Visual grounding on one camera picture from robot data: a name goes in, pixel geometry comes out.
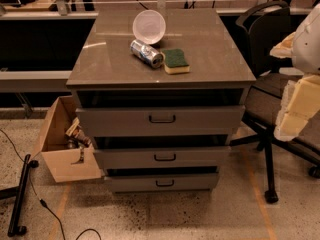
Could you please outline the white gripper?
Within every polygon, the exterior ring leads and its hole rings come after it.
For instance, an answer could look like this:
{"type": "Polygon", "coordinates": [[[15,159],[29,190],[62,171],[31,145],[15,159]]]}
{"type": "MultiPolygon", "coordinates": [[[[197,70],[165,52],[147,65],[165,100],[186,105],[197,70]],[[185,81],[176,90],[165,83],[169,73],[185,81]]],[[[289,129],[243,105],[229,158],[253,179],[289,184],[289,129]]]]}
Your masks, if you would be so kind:
{"type": "MultiPolygon", "coordinates": [[[[270,50],[276,58],[291,58],[293,66],[304,73],[320,73],[320,4],[317,4],[295,33],[286,36],[270,50]]],[[[320,76],[305,75],[289,80],[284,88],[274,136],[291,141],[320,110],[320,76]]]]}

